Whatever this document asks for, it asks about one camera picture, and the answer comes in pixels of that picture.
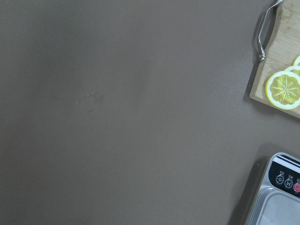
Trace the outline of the wooden cutting board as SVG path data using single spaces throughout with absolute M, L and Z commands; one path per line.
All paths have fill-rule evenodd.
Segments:
M 249 96 L 272 107 L 265 95 L 267 79 L 300 55 L 300 2 L 274 0 L 262 15 L 255 42 L 258 63 Z

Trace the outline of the lemon slice upper left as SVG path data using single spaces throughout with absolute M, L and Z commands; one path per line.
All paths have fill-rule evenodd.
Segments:
M 292 62 L 293 66 L 300 66 L 300 56 L 297 56 Z

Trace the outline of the silver digital kitchen scale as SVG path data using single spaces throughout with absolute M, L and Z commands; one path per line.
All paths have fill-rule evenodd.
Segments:
M 299 223 L 300 160 L 280 152 L 268 161 L 244 224 Z

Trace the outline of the lemon slice middle left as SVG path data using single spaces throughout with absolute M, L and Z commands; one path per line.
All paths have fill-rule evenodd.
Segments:
M 285 69 L 285 71 L 293 72 L 298 76 L 300 76 L 300 66 L 289 66 L 288 68 Z

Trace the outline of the lemon slice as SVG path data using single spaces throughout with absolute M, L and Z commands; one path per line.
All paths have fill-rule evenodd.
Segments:
M 274 73 L 266 82 L 265 95 L 276 108 L 297 108 L 300 106 L 300 76 L 284 70 Z
M 293 72 L 298 76 L 300 76 L 300 66 L 289 66 L 288 68 L 285 69 L 285 71 Z
M 300 66 L 300 56 L 297 56 L 292 62 L 293 66 Z

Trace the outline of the lemon slice front left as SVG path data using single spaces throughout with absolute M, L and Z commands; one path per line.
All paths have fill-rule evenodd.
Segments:
M 266 82 L 265 95 L 276 108 L 297 108 L 300 106 L 300 76 L 284 70 L 274 73 Z

